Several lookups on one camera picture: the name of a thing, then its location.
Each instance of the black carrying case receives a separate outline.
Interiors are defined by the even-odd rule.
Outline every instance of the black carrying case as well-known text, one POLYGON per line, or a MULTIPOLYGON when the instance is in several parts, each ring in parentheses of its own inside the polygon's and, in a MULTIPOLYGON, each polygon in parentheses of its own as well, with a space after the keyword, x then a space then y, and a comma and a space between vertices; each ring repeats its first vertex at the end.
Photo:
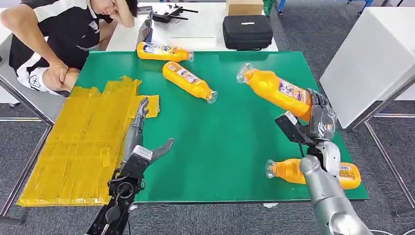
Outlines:
POLYGON ((273 38, 266 16, 226 16, 222 27, 228 49, 259 50, 267 48, 273 38))

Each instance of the robotic arm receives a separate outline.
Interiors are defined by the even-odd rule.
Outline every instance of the robotic arm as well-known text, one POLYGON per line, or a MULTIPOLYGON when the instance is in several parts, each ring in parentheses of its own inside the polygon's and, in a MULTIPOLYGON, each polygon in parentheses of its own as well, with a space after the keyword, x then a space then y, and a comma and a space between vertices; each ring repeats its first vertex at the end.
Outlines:
POLYGON ((330 141, 335 131, 336 115, 323 95, 308 91, 313 103, 310 123, 302 125, 290 112, 278 117, 276 123, 290 141, 300 145, 302 154, 301 145, 308 146, 300 170, 322 235, 372 235, 356 214, 337 178, 340 151, 330 141))
POLYGON ((121 235, 128 222, 134 197, 144 189, 144 171, 155 160, 166 154, 174 139, 154 150, 143 147, 142 128, 148 110, 148 98, 144 98, 124 138, 123 159, 108 181, 111 200, 104 205, 88 229, 86 235, 121 235))

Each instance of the gray carpet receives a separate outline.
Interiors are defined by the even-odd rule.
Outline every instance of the gray carpet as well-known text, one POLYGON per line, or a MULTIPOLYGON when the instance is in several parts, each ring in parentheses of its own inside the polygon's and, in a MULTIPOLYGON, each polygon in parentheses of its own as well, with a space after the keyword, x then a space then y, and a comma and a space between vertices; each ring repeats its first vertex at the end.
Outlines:
MULTIPOLYGON (((270 17, 278 48, 302 51, 312 73, 319 78, 357 20, 362 4, 360 1, 346 4, 337 0, 288 0, 282 16, 274 11, 270 17)), ((17 109, 26 112, 23 106, 17 109)), ((415 113, 415 105, 395 102, 388 111, 415 113)), ((411 119, 394 118, 376 118, 371 124, 415 195, 412 138, 415 124, 411 119)), ((17 178, 41 132, 38 123, 0 125, 1 200, 9 193, 10 184, 17 178)), ((357 132, 343 130, 341 134, 370 196, 368 201, 353 203, 361 219, 370 228, 396 235, 415 228, 413 215, 391 216, 391 211, 408 207, 409 203, 368 131, 362 127, 357 132)), ((16 228, 0 224, 0 234, 81 235, 98 210, 97 207, 22 209, 13 206, 10 214, 25 216, 27 221, 16 228)), ((262 204, 141 205, 131 216, 131 226, 135 235, 320 234, 308 203, 282 204, 271 209, 262 204)))
POLYGON ((36 114, 23 107, 22 104, 18 103, 17 108, 13 108, 8 104, 0 104, 0 117, 9 118, 36 118, 36 114))

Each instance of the bottle cap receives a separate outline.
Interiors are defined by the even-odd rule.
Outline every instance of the bottle cap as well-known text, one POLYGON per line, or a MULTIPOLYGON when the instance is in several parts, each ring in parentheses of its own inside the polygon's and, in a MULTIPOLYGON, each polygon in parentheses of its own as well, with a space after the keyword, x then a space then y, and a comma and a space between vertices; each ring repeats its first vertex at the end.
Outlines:
POLYGON ((217 98, 218 98, 218 92, 210 91, 209 94, 206 97, 206 100, 209 104, 213 104, 216 101, 217 98))
POLYGON ((252 70, 252 65, 249 63, 244 64, 239 70, 238 75, 236 75, 236 80, 239 83, 246 83, 248 79, 252 77, 252 73, 250 72, 250 70, 252 70))
POLYGON ((188 51, 187 52, 187 60, 188 61, 190 61, 190 62, 193 62, 193 60, 194 60, 194 52, 193 51, 188 51))
POLYGON ((265 175, 268 178, 273 178, 276 176, 277 174, 277 168, 276 168, 276 163, 272 160, 268 160, 267 163, 265 164, 265 175))

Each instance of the cardboard box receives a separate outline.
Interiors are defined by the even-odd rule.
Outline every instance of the cardboard box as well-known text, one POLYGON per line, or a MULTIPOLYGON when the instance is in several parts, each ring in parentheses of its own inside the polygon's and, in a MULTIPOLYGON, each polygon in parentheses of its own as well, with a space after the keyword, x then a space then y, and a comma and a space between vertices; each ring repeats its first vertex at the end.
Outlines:
POLYGON ((226 0, 228 16, 261 15, 262 0, 226 0))

